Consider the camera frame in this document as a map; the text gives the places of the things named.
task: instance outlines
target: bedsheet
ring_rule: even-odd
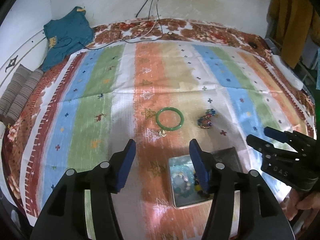
[[[156,24],[139,38],[143,42],[83,50],[44,74],[3,142],[9,184],[31,224],[66,169],[92,169],[133,138],[135,161],[125,188],[113,196],[124,238],[200,239],[210,204],[173,208],[170,157],[188,154],[188,143],[196,138],[204,151],[236,147],[244,171],[260,171],[260,154],[245,143],[248,134],[274,143],[263,135],[263,128],[270,126],[314,136],[312,104],[272,65],[258,36],[217,24],[177,19],[161,23],[164,35],[159,41],[147,40],[162,35]],[[98,26],[89,48],[117,40],[119,34],[135,37],[150,25],[146,33],[153,24],[137,20]],[[155,113],[166,106],[182,111],[185,122],[160,137]],[[217,114],[213,127],[202,130],[196,120],[208,108]],[[282,201],[290,188],[262,175]],[[90,209],[86,212],[88,233],[94,238]]]

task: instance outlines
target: silver screw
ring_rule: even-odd
[[[103,168],[103,169],[109,167],[109,165],[110,164],[108,162],[100,163],[100,167]]]
[[[69,169],[69,170],[67,170],[66,175],[67,175],[67,176],[71,176],[71,175],[73,175],[74,173],[75,173],[75,170],[74,170],[74,169]]]
[[[254,177],[258,177],[259,176],[259,172],[257,172],[256,170],[251,170],[250,174],[251,174],[251,176],[254,176]]]
[[[219,169],[219,170],[223,170],[224,167],[225,167],[225,166],[224,166],[223,163],[217,163],[217,164],[216,164],[216,168]]]

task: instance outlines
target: rolled striped cloth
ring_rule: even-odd
[[[18,66],[17,70],[14,72],[9,85],[7,86],[2,97],[0,98],[1,119],[3,119],[3,116],[7,114],[12,102],[16,98],[22,86],[25,84],[31,72],[32,72],[31,70],[25,68],[21,64]]]
[[[33,90],[35,90],[43,74],[44,72],[41,69],[37,68],[29,75],[27,81],[21,88],[20,92],[17,94],[16,98],[10,106],[9,111],[7,112],[5,118],[7,124],[13,125],[18,120],[25,104],[27,103]]]

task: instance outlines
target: orange stripe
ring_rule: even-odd
[[[238,52],[238,54],[244,59],[244,61],[254,70],[254,72],[268,87],[272,97],[278,102],[282,112],[285,114],[288,121],[292,125],[292,129],[306,134],[307,130],[303,120],[299,118],[295,109],[292,107],[287,97],[283,94],[281,88],[271,78],[267,71],[255,60],[254,56],[244,52]]]
[[[168,159],[174,156],[188,154],[188,144],[185,144],[182,128],[168,132],[166,137],[157,138],[159,130],[155,118],[145,119],[145,109],[155,112],[166,106],[172,106],[176,100],[174,93],[168,92],[171,87],[166,77],[162,54],[158,43],[137,44],[135,55],[135,118],[137,157],[139,159],[139,176],[142,181],[141,197],[143,200],[144,219],[147,238],[162,240],[183,239],[201,235],[208,218],[210,204],[177,210],[170,201],[170,184]],[[145,99],[143,93],[154,94]]]

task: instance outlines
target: green bangle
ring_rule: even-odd
[[[164,111],[174,111],[176,112],[179,116],[180,116],[180,123],[175,126],[175,127],[166,127],[164,125],[162,125],[159,121],[159,115],[164,112]],[[162,130],[166,130],[166,131],[175,131],[175,130],[178,130],[182,125],[183,125],[183,122],[184,122],[184,118],[183,118],[183,114],[177,109],[177,108],[174,108],[174,107],[165,107],[165,108],[162,108],[161,110],[158,111],[158,113],[156,113],[156,122],[157,124],[159,125],[159,127],[162,129]]]

